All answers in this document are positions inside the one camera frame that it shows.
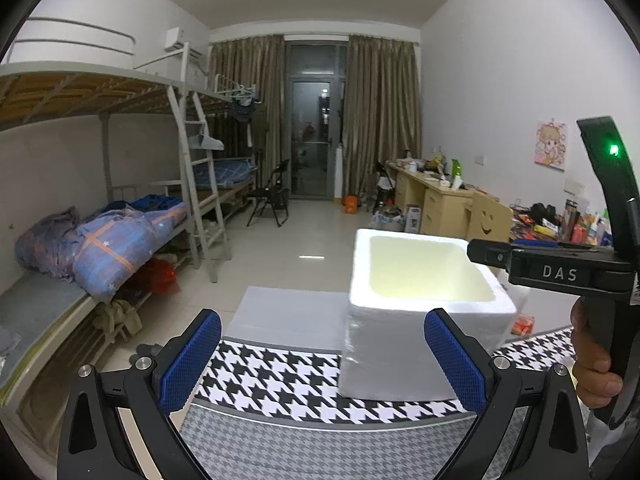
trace styrofoam box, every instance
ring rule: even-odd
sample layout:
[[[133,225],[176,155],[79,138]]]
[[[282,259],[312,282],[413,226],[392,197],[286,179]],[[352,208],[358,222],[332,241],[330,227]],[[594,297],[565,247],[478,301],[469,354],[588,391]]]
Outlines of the styrofoam box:
[[[424,317],[444,308],[491,354],[516,309],[467,242],[359,230],[338,392],[371,400],[455,397],[424,340]]]

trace metal railing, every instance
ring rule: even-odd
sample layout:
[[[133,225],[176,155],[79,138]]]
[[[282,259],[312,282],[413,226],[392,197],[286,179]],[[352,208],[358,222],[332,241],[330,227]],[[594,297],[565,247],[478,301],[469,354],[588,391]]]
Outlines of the metal railing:
[[[121,32],[120,30],[115,30],[109,27],[103,27],[101,25],[94,25],[93,23],[87,22],[78,22],[76,20],[68,20],[66,18],[54,18],[51,16],[31,16],[27,18],[27,22],[49,22],[49,23],[65,23],[67,25],[78,25],[80,27],[92,28],[94,30],[101,30],[103,32],[109,32],[110,34],[115,34],[116,36],[121,36],[122,38],[127,38],[131,41],[131,50],[124,50],[122,48],[117,48],[114,46],[107,46],[99,43],[92,43],[89,41],[79,41],[79,40],[66,40],[63,38],[17,38],[11,44],[9,51],[4,58],[5,63],[9,63],[11,59],[11,55],[14,52],[14,46],[17,43],[65,43],[65,44],[74,44],[74,45],[82,45],[82,46],[90,46],[92,48],[100,48],[101,50],[109,50],[111,52],[117,52],[118,54],[125,54],[126,56],[131,57],[131,63],[133,65],[133,57],[136,55],[136,38],[126,32]]]

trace red plastic bag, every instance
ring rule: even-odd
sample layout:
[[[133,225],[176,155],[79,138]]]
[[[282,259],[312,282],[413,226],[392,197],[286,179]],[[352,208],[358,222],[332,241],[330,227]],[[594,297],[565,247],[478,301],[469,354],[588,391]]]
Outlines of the red plastic bag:
[[[177,290],[177,281],[178,275],[171,263],[151,258],[127,280],[127,286],[153,294],[170,294]]]

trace finger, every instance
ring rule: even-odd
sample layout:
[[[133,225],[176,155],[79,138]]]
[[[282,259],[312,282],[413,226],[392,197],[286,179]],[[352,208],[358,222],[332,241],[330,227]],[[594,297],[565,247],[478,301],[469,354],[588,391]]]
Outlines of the finger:
[[[601,374],[585,368],[579,362],[574,365],[572,373],[578,384],[594,395],[611,398],[622,390],[622,379],[616,374]]]
[[[581,387],[580,384],[578,384],[575,392],[587,408],[603,408],[611,402],[609,397],[601,397],[596,394],[592,394]]]
[[[574,306],[571,309],[571,324],[574,326],[576,330],[581,330],[584,328],[586,324],[586,319],[584,317],[584,304],[582,303],[582,298],[578,298],[578,300],[574,303]]]
[[[606,373],[611,368],[611,357],[597,344],[588,330],[574,330],[571,334],[577,361],[585,368]]]

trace curtain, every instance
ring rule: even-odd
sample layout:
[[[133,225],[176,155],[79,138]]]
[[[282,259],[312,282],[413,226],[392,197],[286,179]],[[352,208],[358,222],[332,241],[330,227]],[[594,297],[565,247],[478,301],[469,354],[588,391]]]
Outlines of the curtain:
[[[284,110],[283,36],[255,36],[243,40],[216,43],[211,53],[210,76],[225,75],[245,86],[256,85],[258,97],[264,104],[267,126],[252,130],[259,182],[280,163],[281,127]],[[211,134],[225,143],[223,156],[247,156],[246,126],[223,114],[210,121]]]
[[[344,101],[343,196],[359,196],[376,160],[420,156],[414,44],[350,36]]]

